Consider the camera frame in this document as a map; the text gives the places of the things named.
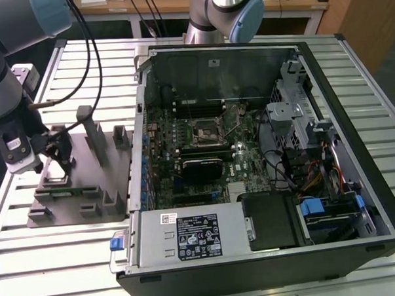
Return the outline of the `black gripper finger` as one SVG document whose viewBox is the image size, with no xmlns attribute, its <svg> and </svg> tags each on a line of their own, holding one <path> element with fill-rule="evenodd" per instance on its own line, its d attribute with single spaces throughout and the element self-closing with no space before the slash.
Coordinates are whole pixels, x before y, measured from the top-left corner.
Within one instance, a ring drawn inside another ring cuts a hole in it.
<svg viewBox="0 0 395 296">
<path fill-rule="evenodd" d="M 56 157 L 60 167 L 62 167 L 65 175 L 69 175 L 75 165 L 75 159 L 72 155 L 71 136 L 60 136 L 55 142 Z"/>
</svg>

